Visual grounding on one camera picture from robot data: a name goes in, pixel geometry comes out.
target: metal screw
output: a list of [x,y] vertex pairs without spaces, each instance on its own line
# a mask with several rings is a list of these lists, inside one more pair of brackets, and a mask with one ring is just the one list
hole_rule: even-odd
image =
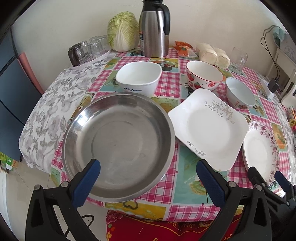
[[65,181],[61,183],[62,188],[66,188],[69,185],[69,182]]
[[41,186],[39,184],[37,184],[37,185],[34,186],[34,190],[35,191],[38,191],[40,188],[41,188]]
[[256,185],[256,189],[257,189],[258,191],[262,191],[262,187],[261,187],[260,185]]
[[230,181],[229,183],[228,183],[228,185],[230,186],[230,187],[232,187],[232,188],[234,188],[234,187],[236,187],[236,183],[235,182],[233,182],[233,181]]

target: bowl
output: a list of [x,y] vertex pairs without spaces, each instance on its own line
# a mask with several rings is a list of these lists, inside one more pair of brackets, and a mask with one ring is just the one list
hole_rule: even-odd
[[213,65],[202,61],[189,61],[186,64],[187,83],[193,89],[215,90],[223,81],[222,73]]
[[119,92],[93,101],[72,120],[64,136],[62,160],[70,179],[91,159],[101,172],[89,197],[125,202],[154,187],[175,151],[173,124],[148,97]]
[[256,103],[254,94],[249,87],[236,78],[226,79],[226,97],[233,108],[246,110],[252,108]]
[[124,65],[117,72],[115,78],[124,91],[151,98],[156,91],[161,73],[160,65],[138,61]]

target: tile floor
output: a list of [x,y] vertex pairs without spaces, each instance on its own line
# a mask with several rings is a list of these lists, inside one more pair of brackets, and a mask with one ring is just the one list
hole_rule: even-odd
[[[17,169],[14,169],[14,171],[7,175],[7,211],[12,231],[20,241],[25,241],[27,211],[32,191],[36,184],[40,184],[43,188],[55,187],[49,174],[29,168],[25,162],[20,162]],[[58,207],[55,207],[55,211],[61,228],[65,232],[68,227],[61,211]],[[78,208],[78,212],[81,216],[86,214],[92,214],[94,216],[94,222],[90,226],[90,229],[99,240],[106,241],[107,209],[86,202],[82,207]],[[85,218],[84,220],[86,223],[89,223],[91,218]],[[67,238],[74,240],[71,233],[68,234]]]

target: white wall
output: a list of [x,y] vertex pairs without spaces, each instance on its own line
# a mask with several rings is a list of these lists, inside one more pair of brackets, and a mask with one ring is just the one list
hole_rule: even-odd
[[[17,49],[24,51],[43,89],[67,66],[68,48],[107,33],[121,11],[139,19],[141,0],[37,0],[13,25]],[[227,54],[238,46],[249,54],[246,66],[267,72],[271,59],[260,44],[265,28],[282,26],[259,0],[165,0],[171,13],[170,43],[207,42]],[[276,51],[271,34],[267,44]]]

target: floral-rimmed plate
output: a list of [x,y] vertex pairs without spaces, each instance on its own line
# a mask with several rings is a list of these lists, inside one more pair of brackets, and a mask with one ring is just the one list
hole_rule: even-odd
[[168,113],[176,137],[217,171],[232,168],[248,131],[245,117],[206,89]]
[[279,169],[279,149],[273,133],[260,122],[249,123],[243,159],[246,169],[256,167],[268,186],[274,182],[274,174]]

